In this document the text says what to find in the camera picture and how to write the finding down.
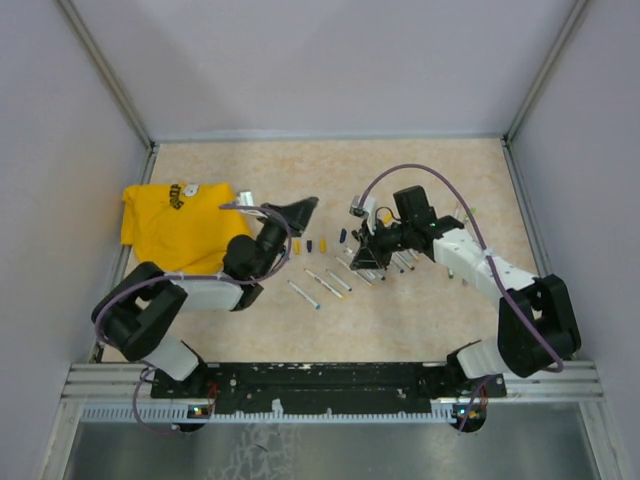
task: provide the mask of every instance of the pen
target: pen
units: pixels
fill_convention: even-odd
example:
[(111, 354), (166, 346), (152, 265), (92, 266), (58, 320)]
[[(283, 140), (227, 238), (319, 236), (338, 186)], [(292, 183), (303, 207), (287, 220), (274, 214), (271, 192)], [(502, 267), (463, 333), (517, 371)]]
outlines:
[(416, 267), (414, 267), (413, 265), (411, 265), (411, 263), (409, 262), (409, 260), (406, 259), (406, 257), (404, 255), (402, 255), (400, 252), (396, 252), (395, 256), (398, 260), (400, 260), (402, 263), (405, 264), (405, 266), (409, 269), (409, 270), (415, 270)]
[[(356, 254), (353, 252), (353, 250), (351, 250), (349, 247), (345, 246), (344, 247), (344, 254), (349, 257), (350, 259), (353, 260), (353, 258), (356, 256)], [(376, 272), (372, 271), (372, 270), (362, 270), (364, 272), (364, 274), (369, 277), (369, 280), (375, 280), (376, 278), (378, 278), (378, 275), (376, 275)]]
[(344, 298), (342, 296), (342, 294), (337, 291), (335, 288), (333, 288), (331, 285), (329, 285), (327, 282), (325, 282), (322, 278), (320, 278), (318, 275), (316, 275), (315, 273), (313, 273), (311, 270), (308, 269), (304, 269), (305, 272), (307, 272), (307, 275), (309, 275), (311, 278), (313, 278), (316, 282), (318, 282), (320, 285), (322, 285), (324, 288), (326, 288), (327, 290), (329, 290), (331, 293), (333, 293), (336, 297), (338, 298)]
[(340, 263), (340, 265), (342, 265), (344, 268), (346, 268), (348, 271), (350, 271), (351, 273), (353, 273), (356, 277), (358, 277), (360, 280), (362, 280), (364, 283), (366, 283), (367, 285), (369, 285), (370, 287), (373, 287), (373, 283), (371, 283), (369, 280), (367, 280), (366, 278), (364, 278), (362, 275), (360, 275), (360, 272), (355, 272), (353, 270), (351, 270), (351, 268), (349, 268), (349, 265), (347, 264), (347, 262), (345, 262), (344, 260), (342, 260), (340, 257), (334, 257), (338, 263)]
[(351, 286), (347, 282), (342, 280), (339, 276), (337, 276), (331, 270), (327, 268), (326, 271), (329, 274), (329, 276), (333, 278), (336, 282), (338, 282), (342, 287), (344, 287), (347, 290), (347, 292), (350, 292), (351, 290), (353, 290), (353, 288), (351, 288)]
[(298, 292), (302, 298), (304, 298), (307, 302), (313, 305), (313, 308), (315, 308), (316, 310), (320, 310), (320, 304), (316, 302), (313, 298), (311, 298), (309, 295), (307, 295), (307, 293), (304, 290), (302, 290), (299, 286), (297, 286), (291, 280), (287, 280), (287, 283), (291, 288), (293, 288), (296, 292)]

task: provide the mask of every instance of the marker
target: marker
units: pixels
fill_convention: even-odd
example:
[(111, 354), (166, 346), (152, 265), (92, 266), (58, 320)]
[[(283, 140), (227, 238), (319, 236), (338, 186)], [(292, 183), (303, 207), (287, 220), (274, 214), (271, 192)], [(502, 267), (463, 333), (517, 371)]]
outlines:
[[(355, 253), (353, 253), (353, 250), (351, 250), (349, 247), (345, 246), (344, 247), (344, 254), (349, 257), (350, 259), (353, 260), (353, 258), (356, 256)], [(376, 276), (375, 273), (373, 273), (372, 270), (362, 270), (362, 272), (369, 277), (369, 280), (375, 280), (376, 278), (378, 278)]]
[(316, 275), (315, 273), (313, 273), (311, 270), (307, 270), (306, 268), (304, 269), (305, 272), (307, 272), (307, 275), (309, 275), (311, 278), (313, 278), (316, 282), (318, 282), (320, 285), (322, 285), (324, 288), (326, 288), (327, 290), (329, 290), (331, 293), (333, 293), (336, 297), (338, 298), (344, 298), (342, 296), (342, 294), (337, 291), (335, 288), (333, 288), (331, 285), (329, 285), (327, 282), (325, 282), (322, 278), (320, 278), (318, 275)]
[(375, 275), (376, 277), (378, 277), (380, 280), (386, 280), (386, 279), (387, 279), (387, 277), (385, 277), (384, 275), (382, 275), (382, 273), (380, 273), (380, 271), (379, 271), (379, 270), (371, 270), (371, 271), (372, 271), (372, 272), (374, 273), (374, 275)]
[(287, 280), (287, 283), (291, 288), (293, 288), (296, 292), (298, 292), (302, 298), (304, 298), (307, 302), (313, 305), (313, 308), (315, 308), (316, 310), (320, 310), (320, 304), (316, 302), (313, 298), (311, 298), (309, 295), (307, 295), (307, 293), (304, 290), (302, 290), (299, 286), (297, 286), (291, 280)]
[(411, 263), (409, 262), (409, 260), (407, 260), (404, 255), (402, 255), (400, 252), (396, 252), (394, 255), (396, 255), (396, 257), (405, 264), (405, 266), (409, 269), (409, 270), (415, 270), (416, 267), (414, 267), (413, 265), (411, 265)]
[(329, 270), (328, 268), (326, 269), (326, 272), (329, 274), (329, 276), (331, 278), (333, 278), (336, 282), (338, 282), (343, 288), (345, 288), (347, 290), (347, 292), (350, 292), (353, 290), (353, 288), (351, 288), (351, 286), (345, 282), (344, 280), (342, 280), (339, 276), (337, 276), (335, 273), (333, 273), (331, 270)]
[(373, 287), (373, 283), (371, 283), (369, 280), (367, 280), (366, 278), (364, 278), (362, 275), (360, 275), (360, 272), (356, 272), (354, 270), (351, 270), (351, 268), (349, 267), (349, 265), (347, 264), (347, 262), (345, 262), (344, 260), (342, 260), (340, 257), (334, 257), (339, 263), (340, 265), (342, 265), (344, 268), (346, 268), (348, 271), (350, 271), (351, 273), (353, 273), (356, 277), (358, 277), (360, 280), (362, 280), (364, 283), (366, 283), (367, 285), (369, 285), (370, 287)]
[(391, 263), (393, 264), (394, 267), (396, 267), (398, 269), (398, 271), (400, 273), (404, 273), (404, 268), (402, 268), (402, 265), (400, 265), (398, 262), (396, 262), (393, 257), (391, 257)]
[[(456, 210), (453, 212), (453, 218), (457, 220), (459, 215), (460, 215), (460, 202), (457, 202)], [(449, 280), (453, 280), (453, 270), (451, 270), (450, 268), (447, 268), (447, 276), (449, 277)]]

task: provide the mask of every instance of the speckled tabletop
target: speckled tabletop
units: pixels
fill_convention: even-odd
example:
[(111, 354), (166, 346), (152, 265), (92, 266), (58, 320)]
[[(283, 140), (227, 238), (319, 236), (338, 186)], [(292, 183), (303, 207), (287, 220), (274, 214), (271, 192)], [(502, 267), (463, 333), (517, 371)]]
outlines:
[[(385, 282), (367, 287), (333, 258), (342, 228), (357, 228), (349, 215), (354, 195), (398, 163), (422, 163), (443, 173), (477, 209), (488, 244), (519, 267), (535, 272), (513, 186), (497, 139), (266, 141), (162, 145), (151, 183), (230, 182), (253, 191), (257, 203), (287, 204), (314, 195), (320, 203), (301, 249), (243, 312), (179, 315), (170, 332), (207, 361), (432, 361), (470, 341), (494, 335), (497, 314), (480, 294), (449, 279), (426, 257), (416, 270), (390, 269)], [(373, 190), (379, 205), (394, 207), (392, 193), (420, 184), (439, 216), (453, 214), (455, 198), (426, 172), (402, 170)], [(250, 223), (252, 231), (259, 224)], [(319, 252), (327, 239), (327, 253)], [(349, 240), (355, 248), (354, 240)], [(353, 287), (340, 300), (307, 276), (330, 268)], [(314, 310), (287, 285), (291, 279), (321, 305)], [(108, 349), (105, 361), (119, 361)]]

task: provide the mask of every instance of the white wall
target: white wall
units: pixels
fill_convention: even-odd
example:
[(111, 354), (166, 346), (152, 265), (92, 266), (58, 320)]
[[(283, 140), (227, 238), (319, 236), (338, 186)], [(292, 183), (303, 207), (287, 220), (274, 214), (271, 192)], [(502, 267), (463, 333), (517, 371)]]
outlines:
[(33, 478), (142, 144), (52, 1), (0, 4), (0, 478)]
[(157, 140), (504, 133), (572, 0), (76, 0)]
[(640, 476), (640, 2), (594, 1), (515, 153)]

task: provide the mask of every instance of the black connector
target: black connector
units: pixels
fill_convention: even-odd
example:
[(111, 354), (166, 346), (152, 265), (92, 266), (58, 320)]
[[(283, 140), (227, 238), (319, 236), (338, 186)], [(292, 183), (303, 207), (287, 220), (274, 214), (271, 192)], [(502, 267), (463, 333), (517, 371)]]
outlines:
[[(509, 293), (560, 358), (569, 358), (581, 347), (569, 292), (560, 278), (548, 275)], [(504, 298), (500, 299), (498, 350), (511, 371), (523, 378), (553, 363)]]
[[(141, 263), (96, 306), (91, 321), (95, 323), (100, 311), (116, 295), (163, 275), (164, 271), (155, 263)], [(186, 292), (169, 280), (143, 287), (105, 312), (104, 335), (127, 360), (140, 360), (160, 344), (186, 298)], [(148, 302), (145, 308), (138, 306), (138, 299)]]

